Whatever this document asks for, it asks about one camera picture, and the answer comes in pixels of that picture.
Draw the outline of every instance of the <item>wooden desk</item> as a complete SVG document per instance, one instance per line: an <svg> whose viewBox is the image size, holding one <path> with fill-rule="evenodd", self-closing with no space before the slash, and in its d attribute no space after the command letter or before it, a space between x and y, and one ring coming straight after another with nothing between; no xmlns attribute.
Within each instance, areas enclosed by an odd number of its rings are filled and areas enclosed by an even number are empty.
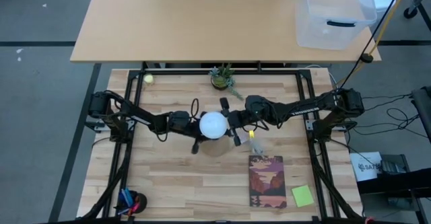
<svg viewBox="0 0 431 224"><path fill-rule="evenodd" d="M71 61L349 63L345 50L296 43L296 0L92 0ZM376 51L374 59L380 61Z"/></svg>
<svg viewBox="0 0 431 224"><path fill-rule="evenodd" d="M128 72L113 70L108 89L124 94ZM316 95L331 90L326 69L311 69L311 72ZM200 112L220 110L220 97L228 98L231 110L244 109L244 102L226 91L212 88L207 75L154 77L156 84L143 88L139 105L154 114L175 110L189 112L193 98L199 98ZM237 90L244 96L259 94L269 100L286 103L299 100L293 75L236 75L235 80ZM202 147L197 155L192 155L193 139L171 133L168 140L161 143L146 126L138 124L136 127L127 185L148 197L147 209L136 215L137 220L299 221L319 215L301 116L289 119L280 130L270 126L270 131L256 131L256 137L261 140L266 154L282 155L284 158L288 195L286 209L249 206L248 156L251 152L247 146L233 147L221 157L204 154ZM96 140L108 135L98 134ZM333 133L332 137L345 142L341 133ZM94 145L77 216L88 212L106 188L113 149L114 143L109 141ZM327 150L335 186L354 210L360 213L360 195L347 149L327 143ZM305 184L310 186L315 203L298 208L291 189ZM323 190L326 207L331 214L329 195L326 188Z"/></svg>

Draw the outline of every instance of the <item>potted plant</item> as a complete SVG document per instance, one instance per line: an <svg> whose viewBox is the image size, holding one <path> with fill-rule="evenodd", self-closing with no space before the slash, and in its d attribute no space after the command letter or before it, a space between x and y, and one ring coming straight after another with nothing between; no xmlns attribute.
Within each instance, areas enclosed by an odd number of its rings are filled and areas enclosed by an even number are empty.
<svg viewBox="0 0 431 224"><path fill-rule="evenodd" d="M209 75L211 75L211 84L214 89L229 89L232 95L236 96L239 100L243 100L242 95L234 89L235 80L232 78L232 75L235 70L231 69L231 66L232 64L229 63L226 67L223 64L221 67L212 68L209 72Z"/></svg>

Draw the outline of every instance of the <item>wood plank surface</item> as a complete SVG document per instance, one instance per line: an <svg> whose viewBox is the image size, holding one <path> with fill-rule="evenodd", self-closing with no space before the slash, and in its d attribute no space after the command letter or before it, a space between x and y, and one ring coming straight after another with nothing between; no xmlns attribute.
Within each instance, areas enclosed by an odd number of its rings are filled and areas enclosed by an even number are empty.
<svg viewBox="0 0 431 224"><path fill-rule="evenodd" d="M345 50L298 46L297 0L92 0L71 61L350 63L371 37ZM368 49L374 46L371 42ZM377 50L374 61L380 61Z"/></svg>
<svg viewBox="0 0 431 224"><path fill-rule="evenodd" d="M331 90L326 69L311 69L316 94ZM113 70L108 89L124 94L128 70ZM144 86L140 107L159 114L186 110L190 112L193 98L199 99L199 111L220 110L220 97L227 97L231 110L244 109L244 102L227 91L217 91L207 75L155 75L155 84ZM235 75L236 88L242 95L259 94L272 101L294 102L299 100L293 75ZM231 139L206 142L197 155L191 154L194 140L170 133L164 143L157 140L146 126L136 126L135 138L127 185L144 193L148 206L136 214L138 220L253 220L301 221L319 215L316 190L310 166L310 157L301 116L287 121L280 130L270 126L270 131L257 130L265 154L284 158L287 208L271 209L249 206L248 146L234 147ZM108 133L96 135L96 140ZM341 133L333 138L345 142ZM221 156L214 156L211 148L228 149ZM362 210L350 157L344 146L327 143L333 178L337 189L357 213ZM77 216L84 215L106 188L114 143L101 141L92 150L90 165ZM308 184L314 204L298 208L292 188ZM325 202L331 214L329 195Z"/></svg>

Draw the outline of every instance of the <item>green sticky note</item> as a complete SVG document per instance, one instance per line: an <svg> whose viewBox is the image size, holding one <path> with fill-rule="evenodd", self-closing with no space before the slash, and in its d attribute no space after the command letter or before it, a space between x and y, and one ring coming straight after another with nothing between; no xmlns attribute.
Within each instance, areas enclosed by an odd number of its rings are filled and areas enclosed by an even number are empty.
<svg viewBox="0 0 431 224"><path fill-rule="evenodd" d="M297 207L303 207L314 203L314 200L312 199L311 191L308 185L293 188L292 192L294 194Z"/></svg>

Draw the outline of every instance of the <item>plant pot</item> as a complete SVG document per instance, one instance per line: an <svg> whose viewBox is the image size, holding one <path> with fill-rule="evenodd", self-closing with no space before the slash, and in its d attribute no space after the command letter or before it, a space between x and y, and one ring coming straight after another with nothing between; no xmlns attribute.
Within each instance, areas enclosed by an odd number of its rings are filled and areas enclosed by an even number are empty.
<svg viewBox="0 0 431 224"><path fill-rule="evenodd" d="M213 82L213 77L211 77L211 84L213 85L214 89L217 89L217 90L225 90L225 89L227 89L227 88L228 88L228 86L227 86L227 85L226 85L226 86L223 86L223 87L216 86L216 85L214 84L214 82Z"/></svg>

